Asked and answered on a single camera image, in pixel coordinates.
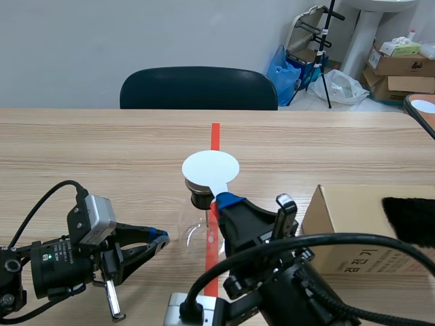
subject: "white paper disc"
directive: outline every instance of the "white paper disc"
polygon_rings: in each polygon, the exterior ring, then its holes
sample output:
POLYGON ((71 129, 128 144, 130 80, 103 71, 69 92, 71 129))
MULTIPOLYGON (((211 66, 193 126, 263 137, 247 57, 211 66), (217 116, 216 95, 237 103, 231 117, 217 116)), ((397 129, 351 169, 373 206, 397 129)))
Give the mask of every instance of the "white paper disc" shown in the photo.
POLYGON ((411 105, 421 112, 435 113, 435 104, 423 100, 413 100, 411 105))
POLYGON ((192 183, 209 187, 213 195, 228 191, 227 183, 237 177, 239 162, 223 151, 199 151, 183 163, 184 177, 192 183))

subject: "glass flask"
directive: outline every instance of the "glass flask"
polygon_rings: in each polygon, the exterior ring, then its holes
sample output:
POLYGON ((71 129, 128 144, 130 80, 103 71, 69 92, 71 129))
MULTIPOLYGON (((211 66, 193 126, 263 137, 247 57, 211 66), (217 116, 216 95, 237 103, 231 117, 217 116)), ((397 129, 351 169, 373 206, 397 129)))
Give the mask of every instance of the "glass flask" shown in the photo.
POLYGON ((182 254, 191 261, 203 264, 219 261, 224 255, 224 239, 218 221, 210 210, 213 194, 208 187, 186 180, 192 195, 185 201, 178 219, 178 239, 182 254))

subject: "clear glass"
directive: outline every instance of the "clear glass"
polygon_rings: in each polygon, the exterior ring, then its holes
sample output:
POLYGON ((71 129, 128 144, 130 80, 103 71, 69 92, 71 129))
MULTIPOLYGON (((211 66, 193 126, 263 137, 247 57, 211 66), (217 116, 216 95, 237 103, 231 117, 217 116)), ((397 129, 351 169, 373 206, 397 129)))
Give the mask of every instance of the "clear glass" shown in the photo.
POLYGON ((219 259, 225 254, 217 220, 210 210, 202 211, 193 206, 190 197, 179 214, 178 239, 181 252, 192 261, 216 256, 219 259))

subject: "blue plastic bag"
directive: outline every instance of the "blue plastic bag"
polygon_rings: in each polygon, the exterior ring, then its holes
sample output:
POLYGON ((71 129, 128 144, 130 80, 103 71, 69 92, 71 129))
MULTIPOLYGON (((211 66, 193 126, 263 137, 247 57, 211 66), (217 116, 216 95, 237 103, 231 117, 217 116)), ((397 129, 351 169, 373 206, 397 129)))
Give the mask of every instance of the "blue plastic bag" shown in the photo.
POLYGON ((267 71, 267 77, 277 90, 279 106, 286 106, 292 99, 299 75, 300 69, 285 61, 284 47, 279 46, 267 71))

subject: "red tape line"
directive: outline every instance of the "red tape line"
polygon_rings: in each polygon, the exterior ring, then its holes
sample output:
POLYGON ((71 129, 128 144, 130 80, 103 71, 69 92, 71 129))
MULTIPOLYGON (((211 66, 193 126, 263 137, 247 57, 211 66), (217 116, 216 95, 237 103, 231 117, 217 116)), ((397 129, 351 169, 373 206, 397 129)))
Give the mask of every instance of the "red tape line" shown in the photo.
MULTIPOLYGON (((220 124, 211 124, 211 150, 220 150, 220 124)), ((217 206, 211 204, 209 211, 209 229, 205 245, 205 270, 209 270, 219 262, 219 226, 216 218, 217 206)), ((219 296, 219 279, 212 280, 204 289, 204 295, 211 297, 219 296)))

